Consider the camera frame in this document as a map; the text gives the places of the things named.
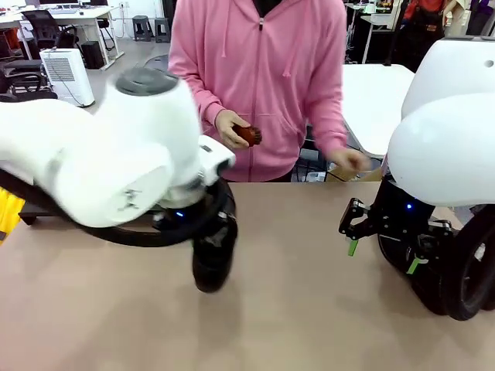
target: person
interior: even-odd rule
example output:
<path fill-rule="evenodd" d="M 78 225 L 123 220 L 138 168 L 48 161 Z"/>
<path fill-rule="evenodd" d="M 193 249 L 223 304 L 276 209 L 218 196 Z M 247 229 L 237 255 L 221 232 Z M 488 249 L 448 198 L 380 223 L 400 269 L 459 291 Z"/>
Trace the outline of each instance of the person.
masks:
<path fill-rule="evenodd" d="M 411 0 L 401 24 L 393 62 L 416 72 L 432 45 L 444 37 L 445 0 Z"/>
<path fill-rule="evenodd" d="M 345 42 L 342 0 L 177 2 L 169 70 L 193 91 L 204 133 L 234 150 L 225 179 L 290 182 L 307 122 L 327 159 L 367 168 L 366 156 L 346 148 Z M 235 125 L 259 128 L 260 145 L 249 148 Z"/>

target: beige tabletop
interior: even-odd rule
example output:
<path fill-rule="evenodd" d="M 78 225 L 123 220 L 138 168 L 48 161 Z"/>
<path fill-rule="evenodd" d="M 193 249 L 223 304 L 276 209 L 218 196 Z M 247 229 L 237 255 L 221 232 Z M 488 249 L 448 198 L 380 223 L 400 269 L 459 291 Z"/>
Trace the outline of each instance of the beige tabletop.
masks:
<path fill-rule="evenodd" d="M 494 313 L 429 313 L 376 237 L 347 256 L 337 224 L 377 184 L 233 189 L 240 238 L 218 294 L 195 289 L 186 243 L 123 247 L 54 218 L 19 224 L 0 247 L 0 370 L 495 369 Z"/>

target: table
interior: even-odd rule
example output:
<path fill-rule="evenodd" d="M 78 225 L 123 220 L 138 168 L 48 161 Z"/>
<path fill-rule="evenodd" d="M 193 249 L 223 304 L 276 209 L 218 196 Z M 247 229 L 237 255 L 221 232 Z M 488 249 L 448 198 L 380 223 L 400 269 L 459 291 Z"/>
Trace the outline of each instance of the table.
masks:
<path fill-rule="evenodd" d="M 387 154 L 413 78 L 413 72 L 399 65 L 344 65 L 343 118 L 363 153 L 372 158 Z"/>
<path fill-rule="evenodd" d="M 22 29 L 19 23 L 19 15 L 16 14 L 6 14 L 0 15 L 0 29 Z M 24 48 L 26 49 L 26 53 L 28 54 L 29 59 L 32 59 L 31 51 L 29 50 L 28 43 L 26 42 L 26 38 L 23 32 L 19 33 L 21 36 L 21 42 L 24 44 Z"/>
<path fill-rule="evenodd" d="M 350 22 L 349 27 L 347 27 L 347 35 L 346 35 L 346 50 L 349 50 L 351 48 L 350 44 L 352 43 L 353 36 L 354 36 L 354 23 L 356 20 L 356 14 L 360 10 L 364 10 L 366 8 L 366 4 L 364 5 L 358 5 L 358 4 L 353 4 L 352 2 L 344 4 L 347 8 L 350 8 L 353 10 L 353 18 L 352 21 Z"/>
<path fill-rule="evenodd" d="M 115 60 L 117 60 L 118 58 L 124 55 L 124 53 L 121 52 L 118 48 L 118 41 L 117 41 L 117 37 L 115 37 L 114 24 L 111 17 L 111 11 L 117 8 L 118 7 L 116 6 L 99 6 L 93 9 L 80 9 L 83 12 L 83 15 L 81 15 L 80 12 L 78 11 L 73 14 L 52 14 L 52 17 L 54 17 L 56 22 L 61 26 L 66 26 L 66 25 L 91 26 L 93 29 L 95 29 L 96 30 L 95 33 L 98 37 L 98 43 L 100 45 L 100 50 L 105 61 L 105 65 L 101 67 L 101 70 L 106 70 L 112 64 L 115 63 Z M 11 22 L 5 22 L 5 24 L 9 26 L 5 26 L 3 21 L 4 17 L 7 17 L 6 21 L 11 21 Z M 99 32 L 97 19 L 108 19 L 110 23 L 111 34 L 115 41 L 115 51 L 117 53 L 114 57 L 110 58 L 110 56 L 108 55 L 108 51 L 104 45 L 103 37 Z M 4 15 L 0 17 L 0 28 L 11 28 L 11 27 L 19 28 L 21 30 L 20 32 L 21 40 L 24 43 L 24 46 L 26 47 L 26 52 L 28 53 L 29 58 L 32 59 L 31 53 L 29 52 L 29 47 L 27 46 L 25 40 L 24 30 L 22 29 L 21 26 L 21 24 L 24 22 L 28 23 L 27 21 L 22 19 L 21 13 Z"/>
<path fill-rule="evenodd" d="M 363 54 L 363 60 L 361 61 L 362 64 L 366 63 L 366 58 L 368 56 L 368 50 L 370 48 L 370 41 L 371 41 L 371 34 L 373 33 L 373 26 L 386 26 L 387 22 L 385 21 L 375 21 L 371 19 L 371 15 L 364 15 L 361 17 L 365 22 L 370 23 L 370 31 L 368 32 L 368 37 L 366 40 L 366 46 L 364 47 L 364 54 Z"/>
<path fill-rule="evenodd" d="M 336 226 L 350 197 L 370 203 L 377 187 L 232 185 L 240 238 L 213 295 L 194 287 L 187 244 L 123 247 L 56 219 L 20 224 L 0 249 L 0 368 L 492 370 L 495 313 L 431 314 L 375 238 L 347 256 Z"/>

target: pink hoodie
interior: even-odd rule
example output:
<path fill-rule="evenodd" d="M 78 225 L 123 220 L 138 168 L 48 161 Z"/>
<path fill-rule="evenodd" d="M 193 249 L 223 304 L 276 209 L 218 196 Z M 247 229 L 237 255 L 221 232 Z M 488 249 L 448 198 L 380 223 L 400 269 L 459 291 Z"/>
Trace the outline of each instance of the pink hoodie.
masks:
<path fill-rule="evenodd" d="M 228 109 L 263 135 L 235 152 L 226 179 L 263 182 L 289 172 L 307 120 L 323 153 L 346 145 L 345 39 L 342 0 L 282 0 L 264 19 L 252 0 L 178 1 L 169 69 L 191 87 L 205 134 L 220 140 L 215 118 Z"/>

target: hand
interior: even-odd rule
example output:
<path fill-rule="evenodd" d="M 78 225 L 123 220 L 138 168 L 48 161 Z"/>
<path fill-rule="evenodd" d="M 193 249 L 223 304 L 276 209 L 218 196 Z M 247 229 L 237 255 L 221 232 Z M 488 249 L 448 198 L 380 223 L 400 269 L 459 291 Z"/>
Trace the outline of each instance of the hand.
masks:
<path fill-rule="evenodd" d="M 348 172 L 364 172 L 371 167 L 368 157 L 351 148 L 334 149 L 328 159 Z"/>
<path fill-rule="evenodd" d="M 250 127 L 249 123 L 244 121 L 233 111 L 222 110 L 218 113 L 217 118 L 215 119 L 215 127 L 220 134 L 222 142 L 230 149 L 248 148 L 249 143 L 235 134 L 234 130 L 232 130 L 234 125 L 239 125 L 243 128 Z"/>

